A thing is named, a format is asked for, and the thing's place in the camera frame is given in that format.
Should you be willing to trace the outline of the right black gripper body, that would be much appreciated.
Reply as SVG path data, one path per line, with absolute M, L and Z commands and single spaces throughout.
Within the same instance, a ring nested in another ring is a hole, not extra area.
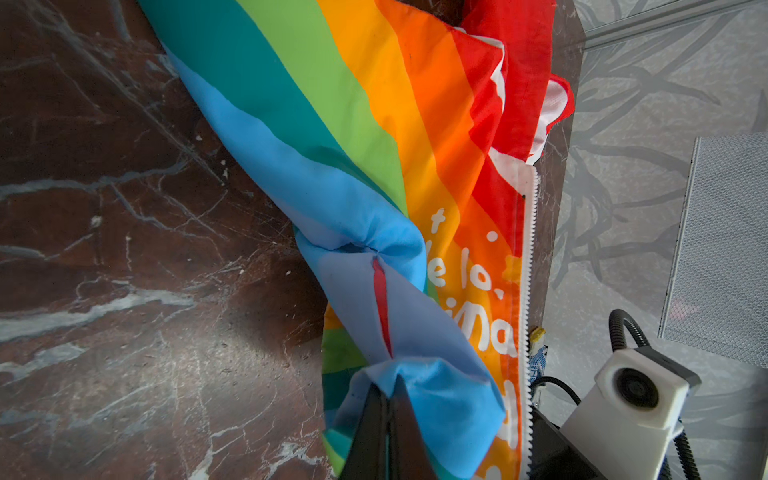
M 532 410 L 532 427 L 530 480 L 605 478 L 536 408 Z

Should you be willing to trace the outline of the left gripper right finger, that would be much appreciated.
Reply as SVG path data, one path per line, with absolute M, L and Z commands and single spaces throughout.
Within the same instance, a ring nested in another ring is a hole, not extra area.
M 401 376 L 389 399 L 388 478 L 391 480 L 437 480 L 416 416 Z

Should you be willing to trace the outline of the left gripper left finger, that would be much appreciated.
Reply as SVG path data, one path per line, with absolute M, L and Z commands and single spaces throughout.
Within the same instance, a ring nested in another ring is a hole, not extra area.
M 389 400 L 371 384 L 340 479 L 387 480 L 388 443 Z

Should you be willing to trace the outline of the rainbow striped kids jacket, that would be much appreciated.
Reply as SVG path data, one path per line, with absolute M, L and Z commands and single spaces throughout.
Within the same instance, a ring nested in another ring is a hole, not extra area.
M 335 473 L 368 390 L 403 382 L 440 479 L 524 479 L 535 163 L 573 112 L 552 1 L 145 1 L 228 152 L 328 301 Z

